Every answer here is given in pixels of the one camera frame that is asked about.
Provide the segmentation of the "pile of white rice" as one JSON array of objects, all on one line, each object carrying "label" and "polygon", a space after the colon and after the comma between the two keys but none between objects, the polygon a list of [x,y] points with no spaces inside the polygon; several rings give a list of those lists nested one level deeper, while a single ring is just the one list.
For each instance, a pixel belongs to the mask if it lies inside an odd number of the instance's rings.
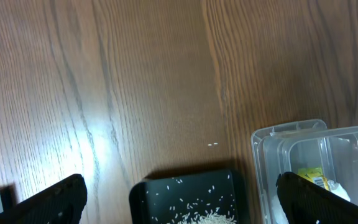
[{"label": "pile of white rice", "polygon": [[237,223],[231,176],[199,174],[147,182],[149,223]]}]

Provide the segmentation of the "yellow snack wrapper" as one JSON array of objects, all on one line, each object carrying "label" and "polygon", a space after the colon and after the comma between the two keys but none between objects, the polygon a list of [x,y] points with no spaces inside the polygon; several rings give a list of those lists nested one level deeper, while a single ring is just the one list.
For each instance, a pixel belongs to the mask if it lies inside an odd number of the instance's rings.
[{"label": "yellow snack wrapper", "polygon": [[330,191],[328,180],[323,174],[321,167],[302,168],[298,170],[298,175],[302,178]]}]

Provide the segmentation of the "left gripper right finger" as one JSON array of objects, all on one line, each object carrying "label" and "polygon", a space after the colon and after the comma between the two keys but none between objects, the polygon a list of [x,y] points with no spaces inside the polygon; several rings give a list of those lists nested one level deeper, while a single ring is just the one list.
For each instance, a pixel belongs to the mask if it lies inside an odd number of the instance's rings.
[{"label": "left gripper right finger", "polygon": [[289,223],[358,223],[358,206],[292,172],[280,174],[277,196]]}]

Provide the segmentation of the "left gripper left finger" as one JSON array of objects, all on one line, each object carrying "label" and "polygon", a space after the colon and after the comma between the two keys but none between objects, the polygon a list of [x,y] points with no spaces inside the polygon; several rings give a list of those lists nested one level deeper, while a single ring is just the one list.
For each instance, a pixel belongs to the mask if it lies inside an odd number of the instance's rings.
[{"label": "left gripper left finger", "polygon": [[87,203],[87,188],[80,174],[73,174],[0,214],[0,223],[79,224]]}]

